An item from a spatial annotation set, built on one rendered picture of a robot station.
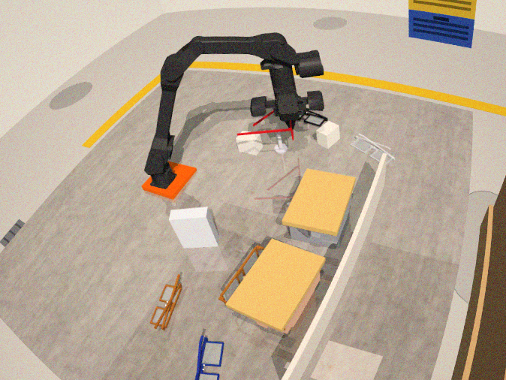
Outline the black glasses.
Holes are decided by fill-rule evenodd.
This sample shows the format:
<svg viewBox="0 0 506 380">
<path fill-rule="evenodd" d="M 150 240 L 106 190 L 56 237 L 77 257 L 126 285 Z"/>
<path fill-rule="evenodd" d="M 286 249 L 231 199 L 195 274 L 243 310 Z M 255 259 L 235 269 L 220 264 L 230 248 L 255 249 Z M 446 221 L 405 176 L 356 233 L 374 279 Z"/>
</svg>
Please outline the black glasses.
<svg viewBox="0 0 506 380">
<path fill-rule="evenodd" d="M 310 111 L 309 108 L 306 108 L 306 111 L 309 111 L 310 113 L 304 113 L 304 115 L 308 116 L 304 122 L 307 122 L 309 124 L 312 124 L 312 125 L 317 125 L 317 126 L 320 126 L 324 123 L 324 121 L 326 120 L 327 121 L 327 118 L 324 117 L 324 116 L 321 116 L 319 114 L 316 114 L 316 113 L 313 113 L 312 111 Z M 313 114 L 311 114 L 313 113 Z M 300 116 L 298 120 L 300 120 L 303 116 Z"/>
</svg>

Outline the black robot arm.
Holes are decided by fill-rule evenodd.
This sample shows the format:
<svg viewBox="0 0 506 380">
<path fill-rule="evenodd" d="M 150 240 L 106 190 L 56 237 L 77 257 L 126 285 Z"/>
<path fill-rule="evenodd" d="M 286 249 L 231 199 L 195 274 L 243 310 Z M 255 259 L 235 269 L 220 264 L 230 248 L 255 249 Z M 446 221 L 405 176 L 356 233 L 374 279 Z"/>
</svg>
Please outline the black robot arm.
<svg viewBox="0 0 506 380">
<path fill-rule="evenodd" d="M 249 54 L 264 59 L 261 70 L 270 70 L 273 84 L 287 85 L 296 75 L 308 78 L 324 75 L 320 53 L 312 50 L 297 53 L 280 33 L 263 33 L 252 37 L 204 37 L 195 36 L 177 53 L 169 55 L 161 69 L 161 100 L 158 121 L 152 147 L 146 161 L 145 171 L 151 176 L 151 186 L 167 189 L 177 176 L 167 161 L 171 159 L 175 135 L 170 135 L 170 125 L 176 90 L 184 72 L 201 54 Z M 306 113 L 306 100 L 300 100 L 296 90 L 283 95 L 277 92 L 276 105 L 281 121 L 298 120 Z"/>
</svg>

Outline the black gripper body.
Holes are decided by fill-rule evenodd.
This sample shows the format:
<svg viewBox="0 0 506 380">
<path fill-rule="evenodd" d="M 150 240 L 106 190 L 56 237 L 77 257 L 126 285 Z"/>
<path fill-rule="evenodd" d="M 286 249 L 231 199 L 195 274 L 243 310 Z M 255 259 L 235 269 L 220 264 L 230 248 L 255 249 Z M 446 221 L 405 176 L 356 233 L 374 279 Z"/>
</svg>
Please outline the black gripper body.
<svg viewBox="0 0 506 380">
<path fill-rule="evenodd" d="M 255 116 L 265 116 L 266 115 L 266 109 L 265 108 L 272 108 L 274 110 L 274 113 L 279 113 L 279 109 L 277 109 L 276 105 L 276 96 L 277 92 L 282 91 L 283 95 L 291 94 L 291 90 L 296 90 L 296 84 L 295 80 L 292 83 L 289 83 L 287 85 L 276 85 L 273 84 L 273 91 L 275 95 L 274 101 L 267 101 L 266 96 L 262 97 L 256 97 L 251 100 L 251 106 L 250 111 L 251 115 L 253 117 Z M 322 92 L 320 91 L 311 91 L 307 92 L 307 97 L 301 97 L 299 95 L 300 100 L 306 100 L 306 104 L 309 105 L 309 109 L 314 110 L 323 110 L 324 109 L 324 101 L 322 98 Z"/>
</svg>

